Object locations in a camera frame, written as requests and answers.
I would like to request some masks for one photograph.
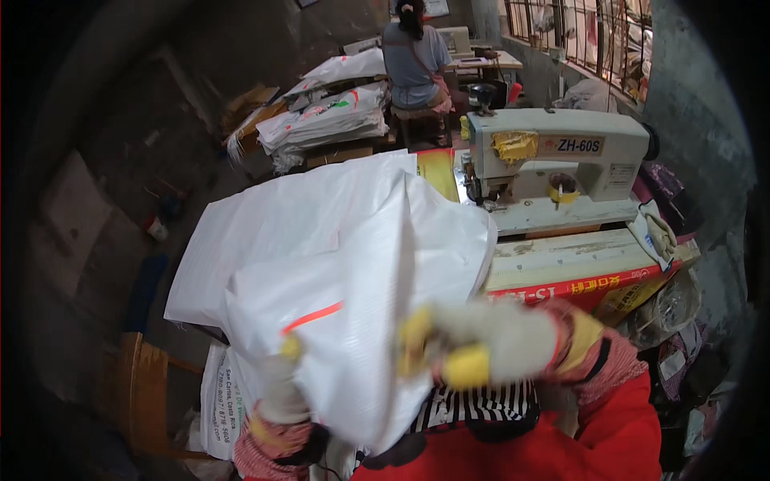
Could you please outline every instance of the white glove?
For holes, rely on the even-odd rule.
[[[655,251],[664,261],[670,262],[674,258],[676,247],[676,235],[671,227],[660,216],[647,213],[644,215],[647,219],[647,232],[652,239],[652,245]]]
[[[266,359],[262,372],[268,382],[265,396],[260,400],[259,416],[275,424],[296,424],[310,418],[305,398],[294,384],[294,361],[282,354]]]
[[[400,371],[420,368],[421,349],[431,333],[443,336],[449,353],[441,375],[455,389],[532,379],[543,372],[560,349],[554,320],[539,309],[513,299],[471,300],[462,306],[426,306],[400,329],[404,355]]]

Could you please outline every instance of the yellow glove fingertip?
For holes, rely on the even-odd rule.
[[[444,361],[442,376],[455,390],[486,386],[490,378],[489,348],[473,344],[456,349]]]
[[[286,335],[281,345],[281,354],[291,361],[297,361],[302,355],[302,343],[293,332]]]
[[[401,377],[411,377],[427,365],[425,342],[433,331],[433,310],[422,306],[398,329],[400,354],[396,370]]]

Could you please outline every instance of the metal window bars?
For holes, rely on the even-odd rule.
[[[505,0],[512,37],[566,59],[644,101],[652,58],[650,0]]]

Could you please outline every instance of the yellow tape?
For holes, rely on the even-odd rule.
[[[537,132],[495,132],[492,148],[501,159],[513,165],[518,160],[537,156]]]

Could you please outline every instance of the industrial sewing machine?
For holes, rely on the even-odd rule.
[[[470,48],[468,27],[437,28],[436,31],[444,39],[447,50],[449,50],[449,55],[452,55],[454,60],[458,60],[459,58],[473,58],[476,56],[473,49]]]
[[[631,187],[642,160],[658,154],[651,128],[604,112],[476,105],[468,114],[470,151],[460,152],[463,184],[499,235],[574,232],[636,217]]]

